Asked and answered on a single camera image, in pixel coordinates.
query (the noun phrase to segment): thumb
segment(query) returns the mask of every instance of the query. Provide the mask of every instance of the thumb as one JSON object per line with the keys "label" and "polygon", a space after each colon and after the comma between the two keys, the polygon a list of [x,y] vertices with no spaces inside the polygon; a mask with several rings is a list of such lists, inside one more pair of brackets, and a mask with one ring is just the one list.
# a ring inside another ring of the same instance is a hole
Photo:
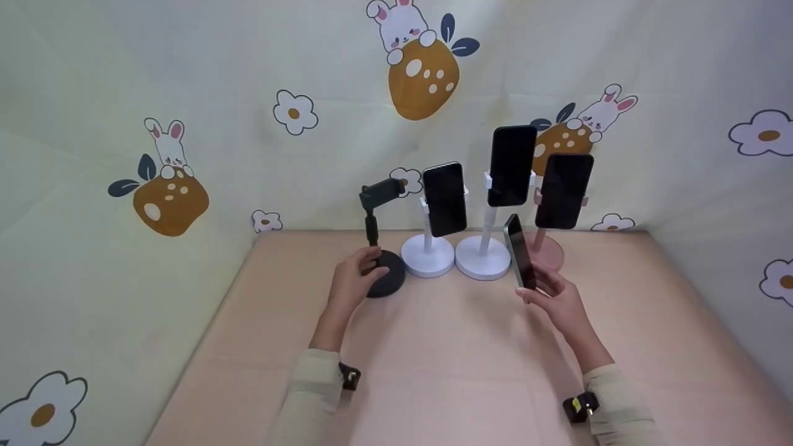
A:
{"label": "thumb", "polygon": [[529,290],[528,288],[515,288],[515,294],[523,299],[525,303],[533,303],[546,312],[548,312],[548,310],[550,310],[550,306],[553,305],[551,298],[537,292],[536,290]]}
{"label": "thumb", "polygon": [[369,286],[372,286],[381,277],[387,275],[389,273],[389,271],[391,271],[391,270],[389,270],[388,267],[374,268],[369,274],[367,274],[367,275],[365,275],[363,277],[364,277],[364,279],[366,279],[366,283]]}

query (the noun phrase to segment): phone stand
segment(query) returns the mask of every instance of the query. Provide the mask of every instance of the phone stand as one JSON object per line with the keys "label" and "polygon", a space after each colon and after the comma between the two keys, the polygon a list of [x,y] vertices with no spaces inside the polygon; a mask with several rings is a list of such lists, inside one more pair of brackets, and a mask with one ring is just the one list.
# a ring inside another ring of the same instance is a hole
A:
{"label": "phone stand", "polygon": [[[377,246],[380,232],[377,229],[377,218],[374,209],[387,202],[396,200],[404,193],[404,185],[397,179],[389,178],[372,186],[361,187],[361,205],[366,211],[366,239],[369,246]],[[368,298],[384,298],[396,293],[404,283],[404,262],[393,252],[381,250],[380,257],[374,261],[375,267],[388,267],[388,274],[380,277],[370,288],[366,295]]]}
{"label": "phone stand", "polygon": [[[534,184],[536,175],[531,172],[529,187]],[[490,172],[485,172],[485,189],[492,188],[493,180]],[[470,236],[458,243],[455,249],[454,262],[462,274],[476,280],[496,280],[507,274],[512,259],[507,247],[490,237],[496,223],[498,208],[488,206],[485,211],[485,223],[480,236]]]}
{"label": "phone stand", "polygon": [[[534,203],[542,203],[542,193],[538,187],[534,189]],[[581,207],[589,203],[589,197],[581,200]],[[540,263],[554,271],[559,271],[565,264],[565,250],[551,237],[546,235],[547,229],[537,228],[536,233],[526,233],[526,245],[529,248],[531,261]]]}
{"label": "phone stand", "polygon": [[[468,202],[468,188],[465,189]],[[443,237],[433,237],[430,230],[430,207],[427,199],[421,197],[421,210],[424,214],[424,234],[410,237],[402,245],[402,260],[411,274],[430,279],[446,274],[454,266],[454,248]]]}

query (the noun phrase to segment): finger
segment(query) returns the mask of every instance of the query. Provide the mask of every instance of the finger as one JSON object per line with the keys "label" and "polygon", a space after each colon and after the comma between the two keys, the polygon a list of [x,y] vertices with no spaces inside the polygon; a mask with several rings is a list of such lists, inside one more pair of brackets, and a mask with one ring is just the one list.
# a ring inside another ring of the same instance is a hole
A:
{"label": "finger", "polygon": [[554,301],[551,298],[535,290],[529,290],[527,288],[515,288],[515,294],[523,299],[525,303],[533,303],[546,312],[554,304]]}
{"label": "finger", "polygon": [[363,277],[366,280],[367,285],[372,286],[376,281],[379,280],[379,278],[383,277],[384,275],[387,275],[389,271],[390,270],[388,267],[379,267],[373,269],[372,272],[370,272],[369,274]]}
{"label": "finger", "polygon": [[360,265],[362,263],[376,259],[380,256],[380,254],[381,248],[379,246],[367,246],[357,250],[350,258],[354,260],[355,263]]}
{"label": "finger", "polygon": [[540,263],[532,263],[531,266],[534,267],[534,272],[537,273],[540,279],[546,285],[549,285],[551,288],[556,290],[557,293],[560,293],[565,289],[567,280],[559,273]]}
{"label": "finger", "polygon": [[554,288],[552,288],[550,285],[548,285],[547,283],[543,282],[542,280],[538,280],[537,281],[537,288],[539,288],[540,290],[545,291],[545,294],[548,294],[550,297],[553,297],[553,296],[559,294]]}

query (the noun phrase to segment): pink round base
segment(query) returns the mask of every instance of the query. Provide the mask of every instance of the pink round base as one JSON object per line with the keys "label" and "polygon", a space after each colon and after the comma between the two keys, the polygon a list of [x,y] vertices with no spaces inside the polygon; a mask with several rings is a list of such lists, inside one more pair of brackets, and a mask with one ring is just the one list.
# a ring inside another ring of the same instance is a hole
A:
{"label": "pink round base", "polygon": [[523,235],[526,237],[526,246],[529,248],[531,261],[545,265],[554,271],[561,270],[561,266],[565,264],[565,251],[556,240],[546,235],[539,251],[534,251],[531,246],[534,244],[537,233],[524,233]]}

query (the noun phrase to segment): black smartphone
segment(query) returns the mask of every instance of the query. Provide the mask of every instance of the black smartphone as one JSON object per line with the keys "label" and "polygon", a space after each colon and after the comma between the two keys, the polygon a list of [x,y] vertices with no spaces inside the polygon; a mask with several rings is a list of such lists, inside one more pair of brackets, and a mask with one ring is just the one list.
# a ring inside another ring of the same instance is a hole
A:
{"label": "black smartphone", "polygon": [[538,228],[573,229],[587,193],[595,159],[589,154],[554,153],[542,180],[542,202],[534,223]]}
{"label": "black smartphone", "polygon": [[429,167],[422,174],[424,197],[430,208],[430,230],[433,237],[465,231],[465,182],[462,164],[447,163]]}
{"label": "black smartphone", "polygon": [[531,163],[537,129],[531,125],[499,127],[493,132],[490,153],[488,206],[521,206],[529,198]]}
{"label": "black smartphone", "polygon": [[518,277],[518,284],[523,288],[536,290],[537,277],[534,275],[534,267],[531,266],[529,248],[526,246],[526,237],[523,236],[523,227],[517,213],[510,215],[504,225],[504,240],[512,256],[512,269]]}

